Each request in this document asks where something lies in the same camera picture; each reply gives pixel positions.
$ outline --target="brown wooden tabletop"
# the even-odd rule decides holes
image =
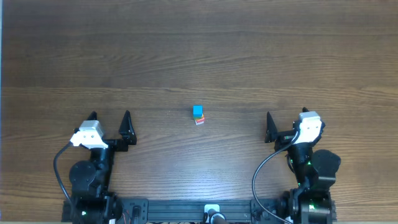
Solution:
[[[342,158],[331,193],[341,221],[398,219],[398,2],[4,0],[2,221],[59,221],[54,155],[93,111],[107,138],[126,110],[138,144],[117,153],[122,197],[250,199],[303,106]],[[195,126],[192,105],[206,122]],[[71,148],[68,173],[90,152]],[[261,197],[296,187],[284,155]]]

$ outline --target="stack of blocks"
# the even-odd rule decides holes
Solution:
[[[205,122],[202,105],[193,105],[193,119],[197,125],[203,124]]]

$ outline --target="blue cube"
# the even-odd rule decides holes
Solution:
[[[202,105],[193,105],[193,117],[201,118],[202,114],[203,114]]]

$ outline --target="blue block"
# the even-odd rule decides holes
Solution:
[[[193,105],[193,117],[201,118],[202,114],[203,114],[202,105]]]

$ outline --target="wood grain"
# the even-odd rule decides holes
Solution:
[[[398,220],[398,2],[5,0],[3,21],[2,220],[59,221],[52,159],[93,110],[109,138],[130,110],[139,138],[112,190],[205,200],[250,199],[267,111],[283,130],[303,106],[326,122],[316,149],[342,158],[339,220]],[[88,156],[62,155],[69,190]],[[296,184],[283,156],[257,183]]]

